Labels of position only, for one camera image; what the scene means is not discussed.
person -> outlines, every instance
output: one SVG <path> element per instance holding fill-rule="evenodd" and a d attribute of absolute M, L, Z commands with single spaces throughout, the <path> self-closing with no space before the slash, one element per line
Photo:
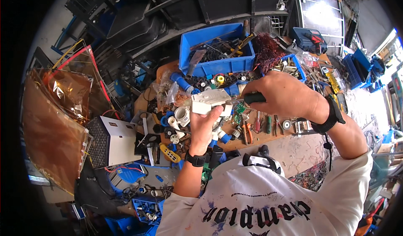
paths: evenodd
<path fill-rule="evenodd" d="M 243 94 L 255 91 L 266 98 L 250 104 L 258 111 L 303 117 L 318 126 L 333 116 L 328 100 L 287 73 L 270 71 L 248 83 Z M 207 116 L 191 113 L 189 155 L 206 153 L 222 110 L 215 107 Z M 318 192 L 276 173 L 266 158 L 250 156 L 246 166 L 243 157 L 236 157 L 215 168 L 199 198 L 203 167 L 186 161 L 165 200 L 156 234 L 353 235 L 364 209 L 372 157 L 360 127 L 346 114 L 342 117 L 327 131 L 340 156 Z"/>

wooden table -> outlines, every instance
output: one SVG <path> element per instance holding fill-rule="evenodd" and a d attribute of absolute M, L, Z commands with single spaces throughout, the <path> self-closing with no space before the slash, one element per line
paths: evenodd
<path fill-rule="evenodd" d="M 320 59 L 326 60 L 326 61 L 328 61 L 328 62 L 330 63 L 330 60 L 329 60 L 329 58 L 326 56 L 326 54 L 320 55 Z M 160 82 L 161 82 L 161 77 L 162 77 L 163 73 L 164 73 L 165 71 L 167 71 L 167 70 L 181 72 L 181 71 L 178 69 L 178 61 L 170 62 L 170 63 L 168 63 L 168 64 L 166 64 L 166 65 L 163 65 L 163 66 L 159 67 L 158 70 L 157 70 L 157 79 L 156 79 L 156 81 L 155 81 L 156 83 L 160 83 Z M 147 102 L 146 99 L 152 100 L 152 99 L 155 97 L 155 95 L 156 95 L 156 92 L 154 91 L 154 89 L 152 88 L 152 86 L 150 86 L 150 87 L 151 87 L 151 89 L 147 89 L 147 90 L 145 91 L 145 92 L 146 92 L 146 95 L 144 95 L 144 93 L 142 93 L 141 96 L 136 100 L 136 102 L 135 102 L 135 104 L 134 104 L 134 113 L 138 112 L 138 110 L 147 111 L 148 102 Z M 251 123 L 251 124 L 254 124 L 254 123 L 256 122 L 257 114 L 258 114 L 258 113 L 257 113 L 256 110 L 251 111 L 250 114 L 249 114 L 249 120 L 248 120 L 248 122 Z M 267 116 L 267 114 L 261 112 L 261 113 L 260 113 L 260 118 L 262 118 L 263 116 L 265 116 L 265 121 L 266 121 L 266 116 Z M 283 121 L 284 121 L 284 120 L 287 120 L 287 119 L 290 119 L 290 118 L 283 118 L 283 117 L 280 117 L 280 116 L 279 116 L 280 124 L 282 124 Z M 252 135 L 253 135 L 253 138 L 254 138 L 252 144 L 246 145 L 246 144 L 243 143 L 242 140 L 235 139 L 234 141 L 229 141 L 227 144 L 224 144 L 224 143 L 222 143 L 221 141 L 218 141 L 218 142 L 217 142 L 217 145 L 218 145 L 219 147 L 223 148 L 224 151 L 231 151 L 231 150 L 235 150 L 235 149 L 240 149 L 240 148 L 246 148 L 246 147 L 249 147 L 249 146 L 259 145 L 259 144 L 266 143 L 266 142 L 269 142 L 269 141 L 271 141 L 271 140 L 280 139 L 280 138 L 282 138 L 282 137 L 289 136 L 289 135 L 295 133 L 295 128 L 292 126 L 289 130 L 284 130 L 284 135 L 281 135 L 281 134 L 280 134 L 280 130 L 278 129 L 278 130 L 277 130 L 277 137 L 276 137 L 275 134 L 274 134 L 274 125 L 275 125 L 274 115 L 272 115 L 272 124 L 271 124 L 271 125 L 272 125 L 272 132 L 271 132 L 271 134 L 266 134 L 265 132 L 260 132 L 260 133 L 258 134 L 258 133 L 255 133 L 255 132 L 252 130 Z M 224 126 L 222 127 L 222 129 L 223 129 L 227 134 L 232 134 L 232 133 L 234 132 L 234 128 L 235 128 L 235 127 L 236 127 L 236 124 L 232 125 L 232 124 L 230 123 L 230 121 L 229 121 L 229 122 L 224 123 Z M 161 141 L 162 141 L 163 143 L 166 143 L 166 144 L 170 143 L 170 140 L 169 140 L 169 139 L 166 139 L 165 136 L 164 136 L 164 134 L 161 135 Z"/>

red drill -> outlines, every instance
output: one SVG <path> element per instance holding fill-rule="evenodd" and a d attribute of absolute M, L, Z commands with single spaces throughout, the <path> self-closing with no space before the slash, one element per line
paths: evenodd
<path fill-rule="evenodd" d="M 315 44 L 315 51 L 318 56 L 322 53 L 322 47 L 320 46 L 322 43 L 324 43 L 324 40 L 320 36 L 316 36 L 313 34 L 304 34 L 305 37 L 308 37 L 308 39 Z"/>

tool case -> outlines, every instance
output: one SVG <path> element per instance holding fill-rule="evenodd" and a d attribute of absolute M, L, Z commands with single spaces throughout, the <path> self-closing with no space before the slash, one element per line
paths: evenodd
<path fill-rule="evenodd" d="M 121 8 L 109 30 L 108 42 L 128 52 L 153 42 L 166 31 L 166 25 L 157 15 L 145 17 L 150 3 L 133 4 Z"/>
<path fill-rule="evenodd" d="M 295 39 L 295 43 L 297 44 L 298 47 L 300 47 L 303 51 L 309 51 L 311 53 L 315 54 L 315 44 L 312 43 L 312 41 L 306 37 L 304 34 L 309 34 L 309 35 L 316 35 L 319 36 L 320 38 L 323 39 L 323 36 L 320 34 L 320 32 L 316 29 L 306 29 L 306 28 L 299 28 L 299 27 L 293 27 L 290 30 L 290 38 Z M 321 46 L 321 51 L 322 53 L 326 53 L 327 51 L 327 43 L 323 39 Z"/>

cluttered pile of parts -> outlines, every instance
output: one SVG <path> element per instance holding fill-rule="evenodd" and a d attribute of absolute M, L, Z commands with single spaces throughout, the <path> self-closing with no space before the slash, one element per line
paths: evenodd
<path fill-rule="evenodd" d="M 106 8 L 90 19 L 100 2 Z M 345 113 L 348 88 L 383 87 L 379 77 L 385 66 L 379 59 L 369 61 L 360 49 L 343 55 L 340 48 L 335 68 L 325 54 L 330 48 L 325 37 L 316 29 L 290 27 L 288 16 L 277 24 L 281 27 L 273 26 L 278 18 L 268 17 L 267 32 L 255 32 L 254 17 L 207 23 L 207 4 L 201 18 L 178 18 L 174 11 L 186 4 L 192 6 L 185 15 L 198 14 L 194 2 L 68 0 L 74 20 L 87 24 L 86 33 L 69 49 L 52 46 L 62 55 L 56 64 L 36 50 L 22 99 L 26 152 L 52 184 L 74 195 L 79 218 L 85 217 L 83 209 L 112 217 L 118 207 L 130 205 L 150 226 L 148 232 L 155 231 L 174 182 L 150 171 L 181 170 L 191 142 L 191 112 L 206 115 L 224 107 L 212 128 L 201 191 L 226 153 L 315 133 L 306 119 L 249 107 L 266 99 L 244 95 L 243 89 L 270 71 L 330 95 Z M 285 5 L 289 2 L 276 0 L 272 10 Z M 195 21 L 203 25 L 191 27 Z M 122 221 L 107 222 L 113 227 Z"/>

